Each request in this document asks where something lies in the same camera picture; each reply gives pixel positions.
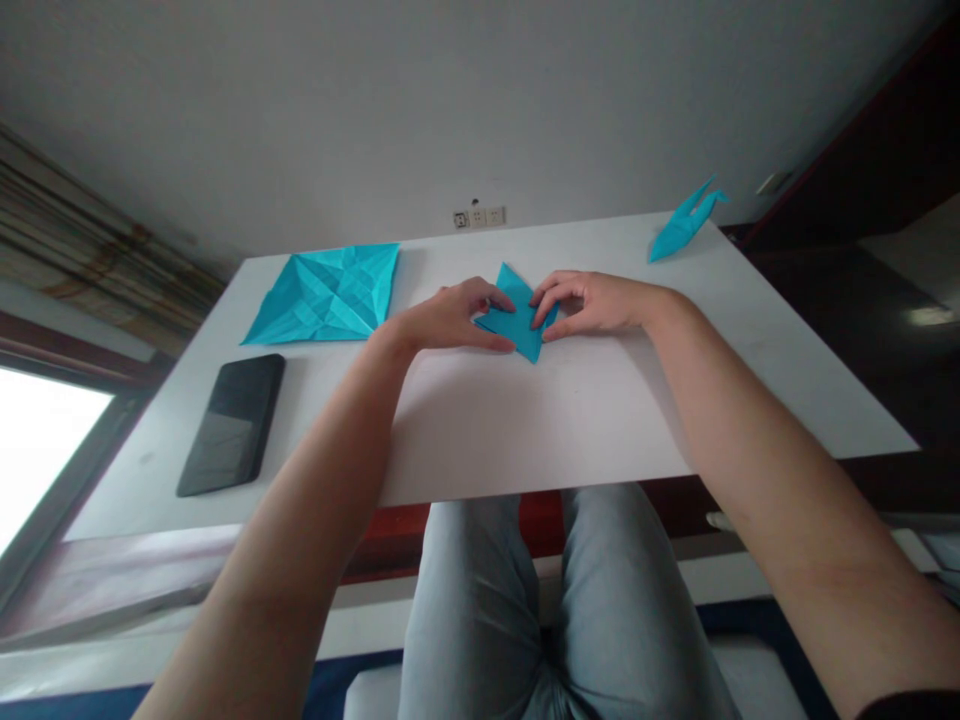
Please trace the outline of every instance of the jeans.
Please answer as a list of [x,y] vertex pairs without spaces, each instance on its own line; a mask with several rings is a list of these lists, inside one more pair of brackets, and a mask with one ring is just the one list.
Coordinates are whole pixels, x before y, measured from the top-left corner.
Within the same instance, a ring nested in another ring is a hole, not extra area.
[[520,498],[436,503],[407,628],[400,718],[735,718],[637,483],[563,493],[563,600],[541,639]]

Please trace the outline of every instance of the smartphone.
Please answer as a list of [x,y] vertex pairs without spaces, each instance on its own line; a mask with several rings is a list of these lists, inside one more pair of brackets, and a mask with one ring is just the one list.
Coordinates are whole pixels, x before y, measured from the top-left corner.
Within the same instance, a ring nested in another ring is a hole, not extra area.
[[285,366],[283,356],[273,354],[220,368],[177,485],[178,497],[257,479]]

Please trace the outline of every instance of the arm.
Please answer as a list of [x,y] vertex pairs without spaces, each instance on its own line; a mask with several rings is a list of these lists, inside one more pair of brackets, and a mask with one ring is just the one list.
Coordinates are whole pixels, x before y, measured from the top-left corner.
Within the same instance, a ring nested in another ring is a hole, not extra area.
[[842,717],[900,691],[960,688],[960,616],[931,589],[843,469],[679,293],[558,272],[582,312],[544,340],[643,326],[663,364],[704,484],[770,582]]
[[299,717],[333,594],[370,522],[400,390],[428,347],[511,352],[470,322],[480,278],[443,288],[369,339],[277,474],[170,664],[136,717]]

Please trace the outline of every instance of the unfolded origami paper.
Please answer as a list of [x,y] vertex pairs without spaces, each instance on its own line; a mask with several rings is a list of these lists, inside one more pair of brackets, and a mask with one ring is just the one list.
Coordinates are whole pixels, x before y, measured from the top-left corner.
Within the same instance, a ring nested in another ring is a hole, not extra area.
[[399,243],[291,255],[241,345],[364,340],[390,308]]
[[536,330],[531,330],[530,325],[537,314],[537,309],[530,307],[533,290],[506,263],[500,266],[497,287],[513,300],[517,311],[508,313],[491,306],[490,312],[478,317],[474,322],[484,330],[513,340],[517,345],[517,352],[536,364],[540,358],[540,346],[543,345],[543,331],[553,325],[560,306],[554,305],[547,314],[547,319],[543,321],[543,325]]
[[656,262],[685,248],[690,241],[693,240],[693,236],[697,234],[697,230],[699,230],[707,221],[707,218],[710,217],[710,213],[713,212],[713,206],[718,202],[729,202],[727,196],[723,194],[723,191],[715,190],[707,195],[700,204],[700,207],[697,208],[697,211],[693,212],[693,208],[700,202],[700,198],[703,197],[703,194],[707,191],[707,188],[710,187],[710,183],[713,182],[713,178],[715,177],[716,175],[711,176],[711,178],[704,183],[703,187],[687,198],[680,207],[677,208],[673,217],[670,218],[670,222],[668,222],[667,226],[657,235],[657,239],[653,241],[653,247],[650,248],[650,262]]

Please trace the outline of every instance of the origami crane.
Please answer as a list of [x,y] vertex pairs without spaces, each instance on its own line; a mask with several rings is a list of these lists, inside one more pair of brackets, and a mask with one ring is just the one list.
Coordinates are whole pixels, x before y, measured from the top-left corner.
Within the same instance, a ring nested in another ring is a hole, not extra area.
[[700,198],[703,197],[703,194],[707,191],[707,188],[715,177],[716,175],[707,180],[703,187],[687,198],[680,207],[677,208],[673,217],[670,218],[670,222],[668,222],[667,226],[657,235],[657,239],[653,241],[653,247],[650,248],[650,262],[656,262],[685,248],[690,241],[693,240],[693,236],[697,234],[697,231],[703,227],[707,218],[710,217],[710,213],[713,212],[713,206],[718,202],[729,202],[727,196],[723,194],[723,191],[715,190],[707,195],[700,204],[700,207],[697,208],[697,211],[693,212],[693,208],[700,202]]
[[560,306],[554,305],[547,314],[547,319],[543,321],[543,325],[536,330],[531,330],[530,325],[537,314],[537,309],[530,307],[533,290],[506,263],[500,266],[497,287],[513,300],[517,311],[508,313],[491,306],[486,315],[478,317],[474,322],[484,330],[513,340],[517,345],[517,352],[536,365],[537,360],[540,359],[540,347],[543,345],[543,331],[553,325]]
[[241,345],[364,340],[387,319],[400,244],[291,255]]

